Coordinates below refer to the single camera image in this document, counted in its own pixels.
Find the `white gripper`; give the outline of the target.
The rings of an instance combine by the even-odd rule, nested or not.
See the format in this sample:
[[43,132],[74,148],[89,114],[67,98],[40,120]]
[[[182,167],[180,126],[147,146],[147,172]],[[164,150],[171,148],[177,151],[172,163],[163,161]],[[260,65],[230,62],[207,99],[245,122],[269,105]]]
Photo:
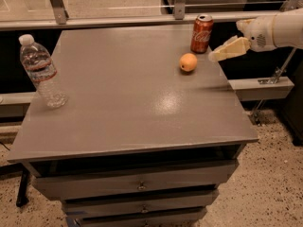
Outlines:
[[238,20],[238,31],[244,37],[233,36],[208,54],[210,61],[224,61],[244,55],[251,46],[255,52],[276,49],[273,39],[274,16]]

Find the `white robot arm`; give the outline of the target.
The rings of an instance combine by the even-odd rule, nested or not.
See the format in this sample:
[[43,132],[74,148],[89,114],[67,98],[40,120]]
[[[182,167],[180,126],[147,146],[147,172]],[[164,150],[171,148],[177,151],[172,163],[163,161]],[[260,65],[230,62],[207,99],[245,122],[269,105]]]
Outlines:
[[248,50],[264,52],[287,46],[303,48],[303,9],[239,20],[236,26],[243,36],[233,36],[211,51],[208,55],[211,61],[242,56]]

